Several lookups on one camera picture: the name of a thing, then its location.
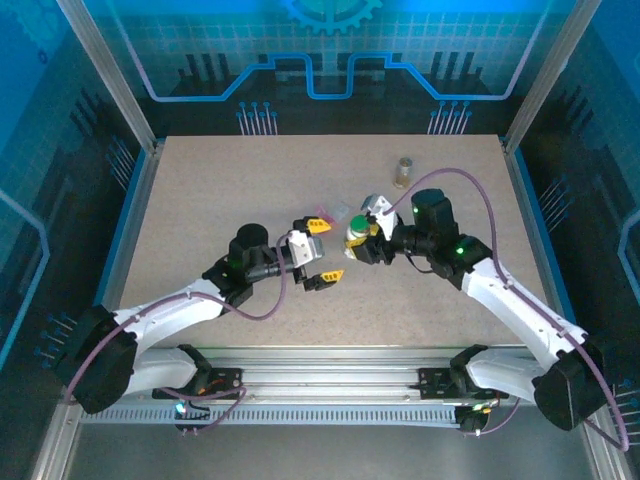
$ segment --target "small glass cup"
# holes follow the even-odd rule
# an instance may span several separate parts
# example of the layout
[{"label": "small glass cup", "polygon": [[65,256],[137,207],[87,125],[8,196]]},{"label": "small glass cup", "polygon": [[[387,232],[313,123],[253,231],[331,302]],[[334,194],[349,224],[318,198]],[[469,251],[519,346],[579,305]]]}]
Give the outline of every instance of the small glass cup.
[{"label": "small glass cup", "polygon": [[409,157],[402,157],[396,167],[396,176],[393,179],[393,184],[397,188],[409,188],[411,184],[411,168],[413,167],[413,161]]}]

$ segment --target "beige tabletop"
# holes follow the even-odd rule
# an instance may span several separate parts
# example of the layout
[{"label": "beige tabletop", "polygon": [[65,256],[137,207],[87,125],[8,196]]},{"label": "beige tabletop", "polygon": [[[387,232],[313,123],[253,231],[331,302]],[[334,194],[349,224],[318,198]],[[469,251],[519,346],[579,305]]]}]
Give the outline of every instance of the beige tabletop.
[{"label": "beige tabletop", "polygon": [[[403,156],[413,159],[414,178],[444,166],[477,176],[496,213],[501,261],[544,298],[496,136],[170,137],[121,307],[149,302],[199,278],[227,253],[229,241],[245,223],[263,224],[274,244],[294,219],[315,214],[318,206],[331,209],[344,202],[355,215],[373,192],[396,200],[402,191],[392,185],[393,171]],[[442,188],[450,198],[461,232],[489,244],[484,204],[466,179],[448,175],[430,186]],[[399,212],[411,218],[408,205]],[[402,257],[391,266],[348,260],[341,245],[346,221],[322,237],[326,258],[307,268],[309,275],[345,269],[338,285],[305,293],[290,278],[284,306],[271,319],[252,322],[228,314],[186,329],[166,345],[520,343],[476,301],[445,280],[419,274]],[[427,266],[423,259],[416,262]],[[278,291],[278,279],[260,282],[241,308],[264,313]]]}]

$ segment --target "green bottle cap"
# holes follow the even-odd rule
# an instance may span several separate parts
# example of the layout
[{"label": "green bottle cap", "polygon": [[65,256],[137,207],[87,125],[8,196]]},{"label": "green bottle cap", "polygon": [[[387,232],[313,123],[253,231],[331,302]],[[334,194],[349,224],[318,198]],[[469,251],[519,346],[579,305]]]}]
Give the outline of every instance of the green bottle cap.
[{"label": "green bottle cap", "polygon": [[351,220],[350,224],[351,230],[358,233],[364,233],[369,231],[369,222],[367,221],[367,217],[364,215],[356,215]]}]

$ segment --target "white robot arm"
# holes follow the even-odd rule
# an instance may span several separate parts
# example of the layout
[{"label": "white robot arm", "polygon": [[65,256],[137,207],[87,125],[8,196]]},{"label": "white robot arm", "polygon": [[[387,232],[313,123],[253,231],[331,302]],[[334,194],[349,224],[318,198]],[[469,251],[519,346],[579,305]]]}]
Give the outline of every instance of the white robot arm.
[{"label": "white robot arm", "polygon": [[[213,369],[195,348],[152,347],[229,309],[238,312],[236,307],[251,297],[253,285],[260,280],[292,273],[306,291],[334,285],[341,272],[307,278],[305,270],[307,264],[324,256],[322,242],[314,234],[329,229],[317,217],[296,220],[281,239],[282,271],[277,247],[268,246],[266,229],[258,224],[244,225],[231,240],[228,255],[185,288],[134,308],[109,312],[96,306],[86,310],[72,329],[67,327],[70,331],[65,333],[64,344],[56,348],[52,370],[73,390],[87,413],[104,410],[123,395],[154,388],[201,394],[212,383]],[[268,316],[242,315],[252,319]],[[101,342],[99,353],[89,360]]]},{"label": "white robot arm", "polygon": [[397,253],[426,257],[433,273],[489,309],[534,357],[471,347],[451,362],[451,375],[460,390],[491,389],[530,401],[564,430],[604,405],[602,388],[574,343],[588,352],[608,383],[613,383],[614,376],[611,345],[562,318],[520,285],[493,258],[491,249],[477,238],[460,234],[451,202],[441,190],[421,190],[411,202],[415,224],[404,225],[390,212],[391,204],[384,197],[368,197],[363,210],[377,227],[366,238],[346,242],[349,256],[386,265]]}]

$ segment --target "glass panel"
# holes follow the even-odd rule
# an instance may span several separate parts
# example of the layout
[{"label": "glass panel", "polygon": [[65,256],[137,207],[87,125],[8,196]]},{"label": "glass panel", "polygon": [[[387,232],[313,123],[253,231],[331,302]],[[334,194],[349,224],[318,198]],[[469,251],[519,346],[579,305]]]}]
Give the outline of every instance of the glass panel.
[{"label": "glass panel", "polygon": [[89,3],[158,136],[504,133],[572,6]]},{"label": "glass panel", "polygon": [[55,2],[0,1],[0,43],[0,471],[25,478],[61,390],[49,314],[93,303],[139,148]]},{"label": "glass panel", "polygon": [[[620,344],[640,441],[640,7],[603,2],[522,143],[578,323]],[[640,465],[640,452],[631,456]]]}]

